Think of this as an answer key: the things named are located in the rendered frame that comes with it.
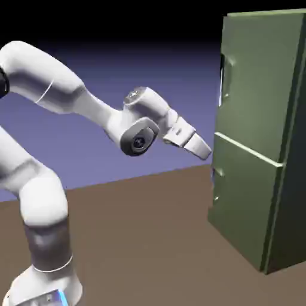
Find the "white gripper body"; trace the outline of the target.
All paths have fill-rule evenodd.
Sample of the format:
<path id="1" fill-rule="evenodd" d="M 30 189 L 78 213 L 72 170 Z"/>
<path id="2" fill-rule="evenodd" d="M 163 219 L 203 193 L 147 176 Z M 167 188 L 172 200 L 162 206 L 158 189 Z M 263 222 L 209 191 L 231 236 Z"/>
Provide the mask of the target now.
<path id="1" fill-rule="evenodd" d="M 194 133 L 183 148 L 201 160 L 208 159 L 209 155 L 212 153 L 210 146 L 198 133 Z"/>

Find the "small green cabinet door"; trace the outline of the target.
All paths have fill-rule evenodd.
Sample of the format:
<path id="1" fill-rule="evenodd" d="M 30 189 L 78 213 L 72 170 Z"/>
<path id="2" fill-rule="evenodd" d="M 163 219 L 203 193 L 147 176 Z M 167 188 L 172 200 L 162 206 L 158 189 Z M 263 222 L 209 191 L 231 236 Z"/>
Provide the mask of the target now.
<path id="1" fill-rule="evenodd" d="M 215 200 L 208 220 L 257 270 L 262 270 L 284 165 L 216 132 L 212 167 Z"/>

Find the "large green cabinet door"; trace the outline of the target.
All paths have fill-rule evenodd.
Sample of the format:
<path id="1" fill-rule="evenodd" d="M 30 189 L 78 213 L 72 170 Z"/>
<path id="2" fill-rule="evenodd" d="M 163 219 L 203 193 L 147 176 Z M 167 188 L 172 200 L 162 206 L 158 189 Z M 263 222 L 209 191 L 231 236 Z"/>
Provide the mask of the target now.
<path id="1" fill-rule="evenodd" d="M 306 11 L 224 17 L 216 131 L 281 163 L 290 94 L 305 49 Z"/>

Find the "green cabinet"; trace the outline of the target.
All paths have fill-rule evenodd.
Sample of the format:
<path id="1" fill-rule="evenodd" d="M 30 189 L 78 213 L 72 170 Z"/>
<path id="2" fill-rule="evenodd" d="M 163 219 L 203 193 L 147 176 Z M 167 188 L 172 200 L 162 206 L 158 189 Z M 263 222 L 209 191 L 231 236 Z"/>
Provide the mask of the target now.
<path id="1" fill-rule="evenodd" d="M 286 134 L 281 146 L 281 163 L 284 167 L 271 211 L 265 261 L 262 270 L 259 270 L 264 274 L 306 261 L 306 22 L 304 26 L 305 49 L 295 72 L 296 84 L 290 94 L 290 113 L 286 119 Z"/>

